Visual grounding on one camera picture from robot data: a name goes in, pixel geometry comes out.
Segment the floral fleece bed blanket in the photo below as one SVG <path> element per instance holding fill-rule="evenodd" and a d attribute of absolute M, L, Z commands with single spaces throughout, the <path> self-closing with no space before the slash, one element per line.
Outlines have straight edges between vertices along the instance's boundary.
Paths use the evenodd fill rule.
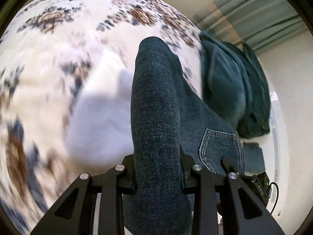
<path fill-rule="evenodd" d="M 1 207 L 29 234 L 81 172 L 131 154 L 140 42 L 161 38 L 200 87 L 199 29 L 163 0 L 33 0 L 1 37 Z"/>

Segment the grey-green window curtain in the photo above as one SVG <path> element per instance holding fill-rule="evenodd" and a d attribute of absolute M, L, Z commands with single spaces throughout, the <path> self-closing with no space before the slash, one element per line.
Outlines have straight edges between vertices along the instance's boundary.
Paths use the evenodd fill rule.
<path fill-rule="evenodd" d="M 254 51 L 304 31 L 307 27 L 287 0 L 214 0 L 192 17 L 202 31 Z"/>

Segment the dark teal folded garment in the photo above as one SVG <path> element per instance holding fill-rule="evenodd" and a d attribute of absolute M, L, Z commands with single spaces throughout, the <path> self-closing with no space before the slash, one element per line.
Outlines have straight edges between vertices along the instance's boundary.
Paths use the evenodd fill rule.
<path fill-rule="evenodd" d="M 268 82 L 253 49 L 246 42 L 238 48 L 202 31 L 201 76 L 204 102 L 241 138 L 270 132 Z"/>

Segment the dark blue denim jeans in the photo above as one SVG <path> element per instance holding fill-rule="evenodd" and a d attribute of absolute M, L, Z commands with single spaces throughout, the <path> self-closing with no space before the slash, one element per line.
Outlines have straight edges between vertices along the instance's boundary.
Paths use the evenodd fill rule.
<path fill-rule="evenodd" d="M 132 234 L 190 234 L 193 202 L 182 192 L 180 154 L 214 174 L 228 158 L 244 170 L 237 132 L 189 87 L 179 58 L 158 37 L 141 41 L 135 61 L 131 128 L 137 182 L 123 197 Z"/>

